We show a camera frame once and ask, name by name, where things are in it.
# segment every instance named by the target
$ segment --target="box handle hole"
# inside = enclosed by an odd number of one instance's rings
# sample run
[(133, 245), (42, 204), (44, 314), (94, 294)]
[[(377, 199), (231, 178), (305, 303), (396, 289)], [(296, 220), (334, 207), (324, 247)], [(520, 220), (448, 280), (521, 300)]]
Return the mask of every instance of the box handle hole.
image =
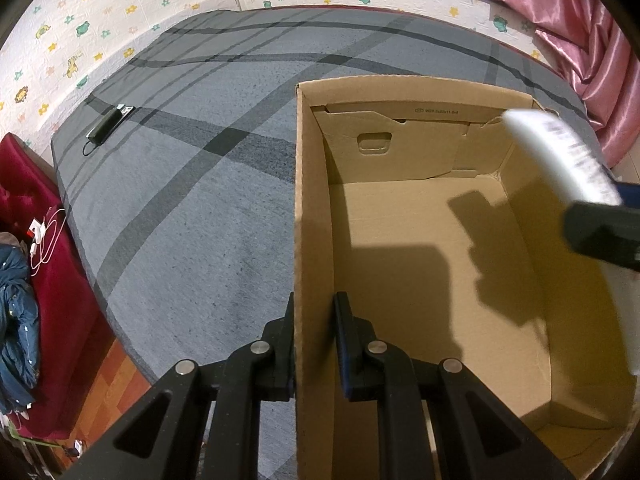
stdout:
[(360, 134), (358, 136), (358, 149), (363, 155), (383, 155), (389, 151), (391, 144), (390, 133)]

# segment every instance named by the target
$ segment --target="pink curtain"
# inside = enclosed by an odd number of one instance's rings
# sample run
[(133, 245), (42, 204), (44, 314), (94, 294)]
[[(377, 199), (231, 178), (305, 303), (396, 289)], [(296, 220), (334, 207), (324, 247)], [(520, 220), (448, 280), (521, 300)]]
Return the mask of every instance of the pink curtain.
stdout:
[(538, 26), (558, 71), (584, 101), (607, 164), (640, 132), (640, 63), (600, 0), (500, 0)]

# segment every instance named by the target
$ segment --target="red cushion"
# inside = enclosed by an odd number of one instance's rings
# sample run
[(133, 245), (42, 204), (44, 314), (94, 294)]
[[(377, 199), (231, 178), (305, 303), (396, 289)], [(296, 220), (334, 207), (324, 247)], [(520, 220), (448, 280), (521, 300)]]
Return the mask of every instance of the red cushion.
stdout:
[[(26, 239), (31, 221), (61, 204), (55, 184), (12, 134), (0, 142), (0, 230)], [(40, 308), (40, 381), (22, 436), (67, 438), (106, 349), (113, 340), (87, 281), (68, 227), (48, 264), (32, 278)]]

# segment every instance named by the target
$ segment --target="cardboard box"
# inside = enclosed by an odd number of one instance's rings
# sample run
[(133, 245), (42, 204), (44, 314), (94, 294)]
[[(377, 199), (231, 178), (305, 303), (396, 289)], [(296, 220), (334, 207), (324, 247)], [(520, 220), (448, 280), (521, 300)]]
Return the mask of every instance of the cardboard box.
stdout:
[(421, 76), (300, 83), (295, 345), (301, 480), (378, 477), (374, 402), (346, 402), (332, 296), (411, 357), (461, 359), (584, 478), (636, 378), (596, 261), (500, 122), (520, 92)]

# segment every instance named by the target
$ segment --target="plaid rug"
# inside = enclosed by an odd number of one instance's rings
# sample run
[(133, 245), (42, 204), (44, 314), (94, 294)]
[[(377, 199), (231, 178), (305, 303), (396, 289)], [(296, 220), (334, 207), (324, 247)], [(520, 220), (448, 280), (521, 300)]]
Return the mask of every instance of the plaid rug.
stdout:
[[(215, 11), (104, 81), (52, 140), (86, 273), (150, 381), (222, 360), (284, 314), (293, 277), (295, 86), (347, 75), (484, 82), (553, 108), (600, 153), (584, 106), (529, 57), (462, 28), (357, 9)], [(90, 156), (113, 105), (136, 110)], [(259, 470), (296, 477), (294, 402), (265, 403)]]

